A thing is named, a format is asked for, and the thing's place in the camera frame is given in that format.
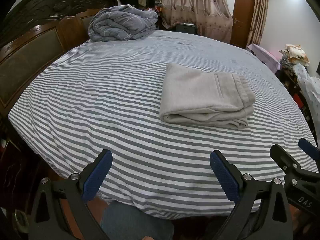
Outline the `light grey fleece pants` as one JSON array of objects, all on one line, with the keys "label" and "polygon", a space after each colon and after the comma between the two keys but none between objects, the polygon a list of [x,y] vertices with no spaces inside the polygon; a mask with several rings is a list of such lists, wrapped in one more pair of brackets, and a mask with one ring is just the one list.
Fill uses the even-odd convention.
[{"label": "light grey fleece pants", "polygon": [[255,94],[246,78],[170,63],[163,80],[159,117],[171,124],[246,128]]}]

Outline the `blue jeans knee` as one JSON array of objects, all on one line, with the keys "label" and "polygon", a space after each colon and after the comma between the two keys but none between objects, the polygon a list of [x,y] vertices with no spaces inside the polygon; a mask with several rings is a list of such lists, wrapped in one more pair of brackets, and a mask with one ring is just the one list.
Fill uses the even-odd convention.
[{"label": "blue jeans knee", "polygon": [[103,213],[101,228],[109,239],[173,239],[172,222],[113,201]]}]

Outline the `white dotted cloth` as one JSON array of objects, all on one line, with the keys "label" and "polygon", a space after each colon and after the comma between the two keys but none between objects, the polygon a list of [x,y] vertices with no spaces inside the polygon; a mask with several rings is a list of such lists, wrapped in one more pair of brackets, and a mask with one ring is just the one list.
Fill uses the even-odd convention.
[{"label": "white dotted cloth", "polygon": [[319,100],[319,78],[312,77],[306,71],[306,68],[297,64],[293,67],[302,90],[302,94],[308,104],[313,124],[315,126],[317,145],[319,146],[319,121],[320,121],[320,100]]}]

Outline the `floral folded blanket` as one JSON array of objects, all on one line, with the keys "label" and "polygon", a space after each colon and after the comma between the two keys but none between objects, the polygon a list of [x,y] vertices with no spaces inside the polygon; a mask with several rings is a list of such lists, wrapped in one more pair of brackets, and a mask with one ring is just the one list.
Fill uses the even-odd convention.
[{"label": "floral folded blanket", "polygon": [[290,64],[301,64],[309,66],[309,58],[300,45],[286,44],[283,50],[279,51],[283,55],[285,62]]}]

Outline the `lilac folded cloth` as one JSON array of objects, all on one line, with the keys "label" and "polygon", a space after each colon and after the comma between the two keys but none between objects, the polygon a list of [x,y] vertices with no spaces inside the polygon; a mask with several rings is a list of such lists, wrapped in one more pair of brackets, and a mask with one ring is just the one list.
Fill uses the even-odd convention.
[{"label": "lilac folded cloth", "polygon": [[252,43],[248,45],[246,49],[254,54],[263,64],[265,64],[273,74],[281,69],[280,62],[271,53],[259,45]]}]

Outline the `grey white striped bed sheet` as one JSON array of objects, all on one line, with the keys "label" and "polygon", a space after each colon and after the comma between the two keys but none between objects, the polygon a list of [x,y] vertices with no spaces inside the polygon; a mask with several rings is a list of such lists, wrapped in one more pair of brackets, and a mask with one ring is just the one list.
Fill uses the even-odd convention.
[{"label": "grey white striped bed sheet", "polygon": [[[243,75],[255,94],[248,127],[215,128],[160,120],[166,66]],[[279,144],[303,169],[316,163],[298,146],[313,135],[277,77],[253,54],[186,33],[157,30],[138,40],[72,49],[22,93],[9,121],[60,176],[80,172],[103,150],[113,155],[99,196],[163,219],[227,215],[233,209],[209,163],[219,150],[257,180],[283,178],[269,150]]]}]

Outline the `brown wooden door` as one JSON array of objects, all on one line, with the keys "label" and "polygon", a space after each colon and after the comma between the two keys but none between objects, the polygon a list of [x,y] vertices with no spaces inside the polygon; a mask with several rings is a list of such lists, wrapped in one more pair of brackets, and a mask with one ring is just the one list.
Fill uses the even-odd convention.
[{"label": "brown wooden door", "polygon": [[230,44],[245,49],[251,27],[255,0],[235,0]]}]

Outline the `beige patterned curtain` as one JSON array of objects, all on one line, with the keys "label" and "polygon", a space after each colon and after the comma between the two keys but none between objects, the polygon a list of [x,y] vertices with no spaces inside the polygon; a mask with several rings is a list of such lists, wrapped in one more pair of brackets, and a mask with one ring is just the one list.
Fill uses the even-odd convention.
[{"label": "beige patterned curtain", "polygon": [[233,18],[227,0],[161,0],[161,3],[165,28],[193,23],[199,35],[230,42]]}]

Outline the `dark carved wooden headboard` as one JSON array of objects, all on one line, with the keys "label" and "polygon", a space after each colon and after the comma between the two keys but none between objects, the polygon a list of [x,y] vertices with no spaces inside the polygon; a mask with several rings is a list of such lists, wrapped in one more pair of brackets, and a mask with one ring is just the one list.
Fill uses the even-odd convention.
[{"label": "dark carved wooden headboard", "polygon": [[91,18],[117,0],[22,0],[1,27],[1,118],[48,65],[89,39]]}]

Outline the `folded blue-grey quilt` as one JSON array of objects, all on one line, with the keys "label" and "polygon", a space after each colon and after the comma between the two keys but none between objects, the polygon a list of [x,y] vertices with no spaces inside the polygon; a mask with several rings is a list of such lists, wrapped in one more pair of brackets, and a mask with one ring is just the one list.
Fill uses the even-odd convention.
[{"label": "folded blue-grey quilt", "polygon": [[92,41],[128,41],[156,30],[158,14],[129,4],[101,9],[90,21],[88,35]]}]

